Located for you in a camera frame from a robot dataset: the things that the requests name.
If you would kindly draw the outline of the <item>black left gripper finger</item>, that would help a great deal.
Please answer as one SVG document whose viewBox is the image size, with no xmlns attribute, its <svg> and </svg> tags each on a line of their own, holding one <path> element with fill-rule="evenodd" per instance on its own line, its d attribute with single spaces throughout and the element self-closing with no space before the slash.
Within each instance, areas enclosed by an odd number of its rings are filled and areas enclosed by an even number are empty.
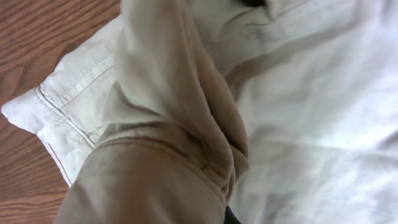
<svg viewBox="0 0 398 224">
<path fill-rule="evenodd" d="M 224 213 L 224 224 L 241 224 L 229 206 L 226 207 Z"/>
</svg>

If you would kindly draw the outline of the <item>beige khaki shorts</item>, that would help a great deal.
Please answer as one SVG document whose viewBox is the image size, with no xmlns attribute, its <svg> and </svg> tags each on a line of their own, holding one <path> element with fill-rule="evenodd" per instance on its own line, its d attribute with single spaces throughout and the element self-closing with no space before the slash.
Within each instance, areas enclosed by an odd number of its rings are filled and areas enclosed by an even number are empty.
<svg viewBox="0 0 398 224">
<path fill-rule="evenodd" d="M 1 111 L 57 223 L 397 222 L 396 1 L 122 1 Z"/>
</svg>

